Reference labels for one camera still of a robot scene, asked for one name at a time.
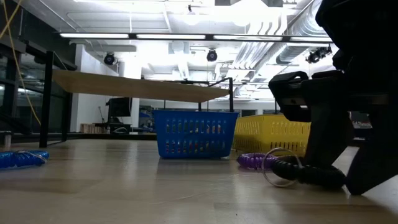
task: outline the plastic basket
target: plastic basket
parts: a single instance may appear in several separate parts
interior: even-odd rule
[[[283,147],[304,156],[309,135],[310,123],[291,122],[283,115],[247,116],[236,122],[233,149],[267,153]]]
[[[223,157],[231,152],[237,113],[154,111],[163,158]]]

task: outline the ceiling light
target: ceiling light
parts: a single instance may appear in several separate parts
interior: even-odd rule
[[[286,43],[288,47],[329,47],[329,44]]]
[[[198,34],[137,34],[137,39],[183,39],[183,40],[204,40],[206,35]]]
[[[308,43],[333,43],[330,37],[291,37],[291,42],[308,42]]]
[[[198,2],[193,2],[191,0],[185,1],[185,0],[74,0],[75,2],[93,2],[93,3],[121,3],[121,4],[186,4],[190,3],[192,6],[201,6],[203,3],[198,1]]]
[[[229,82],[220,82],[217,84],[229,84]],[[268,85],[268,83],[261,82],[233,82],[234,85]]]
[[[78,39],[128,39],[129,34],[61,33],[61,37]]]
[[[215,40],[247,40],[247,41],[281,41],[282,37],[278,36],[261,36],[261,35],[214,35]]]
[[[194,51],[208,51],[208,47],[204,46],[189,46],[189,50],[194,50]]]

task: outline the wall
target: wall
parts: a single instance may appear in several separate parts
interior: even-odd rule
[[[125,57],[127,62],[119,63],[119,74],[121,77],[140,79],[141,63],[138,61],[136,54]],[[139,126],[139,98],[133,98],[131,101],[130,117],[119,118],[124,124],[131,124],[132,127]]]
[[[81,44],[76,46],[75,64],[80,72],[118,76],[112,69],[87,53],[85,46]],[[101,123],[101,113],[98,107],[101,107],[102,116],[107,121],[108,107],[105,106],[105,103],[110,98],[111,96],[74,93],[70,131],[79,131],[81,123]]]
[[[151,106],[153,108],[163,108],[163,100],[148,100],[140,99],[139,102],[142,106]],[[202,103],[203,110],[207,109],[207,103]],[[186,103],[178,101],[166,101],[166,108],[180,108],[180,109],[197,109],[197,103]],[[257,114],[262,114],[263,110],[273,110],[275,108],[275,103],[273,101],[250,101],[250,102],[234,102],[235,110],[257,110]],[[229,109],[228,101],[210,101],[209,109]]]

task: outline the blue basket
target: blue basket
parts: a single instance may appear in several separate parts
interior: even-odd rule
[[[153,112],[161,157],[204,158],[230,154],[237,113]]]

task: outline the computer monitor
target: computer monitor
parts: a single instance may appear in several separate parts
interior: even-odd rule
[[[108,102],[110,117],[131,116],[131,98],[112,98]]]

